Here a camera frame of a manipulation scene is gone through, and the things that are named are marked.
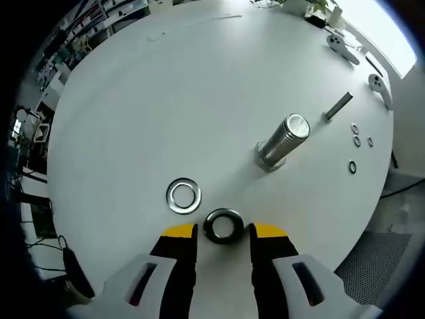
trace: metal mesh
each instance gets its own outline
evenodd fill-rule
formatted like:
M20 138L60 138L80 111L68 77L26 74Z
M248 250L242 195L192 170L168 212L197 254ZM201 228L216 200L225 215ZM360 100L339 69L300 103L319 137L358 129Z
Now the metal mesh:
M347 295L359 304L376 305L410 238L410 234L365 231L335 271Z

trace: small washer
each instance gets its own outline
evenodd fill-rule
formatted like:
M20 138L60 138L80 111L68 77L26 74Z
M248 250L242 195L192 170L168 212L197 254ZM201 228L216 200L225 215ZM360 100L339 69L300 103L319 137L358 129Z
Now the small washer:
M360 142L360 138L359 138L359 136L358 136L358 135L354 135L354 136L353 136L353 142L354 142L354 144L355 144L358 148L360 147L361 142Z
M187 186L192 189L193 192L193 201L189 206L182 207L179 206L174 200L174 192L180 186ZM189 178L178 178L175 181L172 181L167 188L165 193L165 198L167 200L168 206L177 214L187 215L193 213L197 210L201 204L201 189L198 184L196 184L192 179Z
M357 125L355 123L351 124L351 130L353 131L354 134L359 133L359 128L357 127Z
M367 143L369 144L370 147L373 147L373 141L370 136L367 138Z
M349 169L349 171L350 171L352 174L355 174L355 173L356 173L356 171L357 171L357 165L356 165L356 163L355 163L354 161L350 161L350 162L348 163L348 169Z

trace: metal bolt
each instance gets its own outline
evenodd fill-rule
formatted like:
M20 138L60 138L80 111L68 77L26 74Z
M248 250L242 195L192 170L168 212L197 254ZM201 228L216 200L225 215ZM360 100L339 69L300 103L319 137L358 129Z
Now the metal bolt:
M353 95L351 92L345 93L344 96L329 111L322 114L323 119L326 122L330 122L332 117L334 117L334 115L338 113L340 109L347 105L347 103L350 102L352 98Z
M309 135L310 125L304 117L288 115L267 142L257 144L257 164L265 171L278 169L285 163L285 157Z

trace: round white table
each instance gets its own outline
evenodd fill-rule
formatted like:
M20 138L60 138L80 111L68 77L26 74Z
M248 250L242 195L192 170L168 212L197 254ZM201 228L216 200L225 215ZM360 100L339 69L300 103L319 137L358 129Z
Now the round white table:
M246 224L275 224L300 253L332 270L365 230L392 146L392 112L367 84L375 71L365 59L353 66L333 52L326 31L248 5L198 1L143 18L90 53L66 83L50 135L48 186L57 233L96 294L166 228L196 222L191 318L255 318L248 239L231 247L205 239L211 211L229 207ZM352 101L324 123L322 112L347 91ZM285 165L264 173L254 146L292 112L307 118L311 135ZM203 193L190 215L165 200L179 177Z

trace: window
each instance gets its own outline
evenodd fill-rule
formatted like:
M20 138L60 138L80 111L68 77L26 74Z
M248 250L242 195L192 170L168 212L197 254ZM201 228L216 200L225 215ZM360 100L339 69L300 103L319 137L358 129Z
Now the window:
M14 138L16 138L19 135L19 130L21 129L21 125L22 123L20 123L20 121L18 120L15 121L15 125L13 126L13 132L12 132L12 136Z
M403 78L416 63L416 55L379 0L336 2L343 10L342 17L368 37Z

